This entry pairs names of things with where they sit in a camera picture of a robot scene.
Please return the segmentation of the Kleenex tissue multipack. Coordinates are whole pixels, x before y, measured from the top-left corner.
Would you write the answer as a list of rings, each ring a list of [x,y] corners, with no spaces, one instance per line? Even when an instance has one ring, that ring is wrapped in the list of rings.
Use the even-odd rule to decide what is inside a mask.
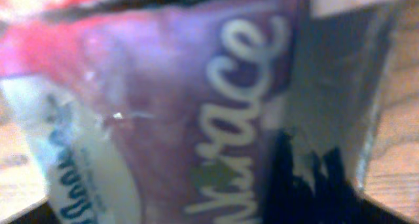
[[[9,22],[1,93],[61,223],[262,223],[275,140],[361,196],[399,0],[94,0]]]

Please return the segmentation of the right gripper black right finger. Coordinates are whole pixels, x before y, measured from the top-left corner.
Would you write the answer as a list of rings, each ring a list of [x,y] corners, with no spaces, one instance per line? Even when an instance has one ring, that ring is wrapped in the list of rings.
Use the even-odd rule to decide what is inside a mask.
[[[395,212],[362,198],[345,180],[340,149],[324,156],[308,154],[314,186],[294,174],[292,139],[295,134],[281,129],[275,140],[272,173],[263,210],[263,224],[368,224],[407,223]]]

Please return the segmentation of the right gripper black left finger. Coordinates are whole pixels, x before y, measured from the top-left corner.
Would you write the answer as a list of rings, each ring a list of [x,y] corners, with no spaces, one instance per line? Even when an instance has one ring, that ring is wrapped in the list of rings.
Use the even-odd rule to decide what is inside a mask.
[[[6,224],[61,224],[48,202],[12,218]]]

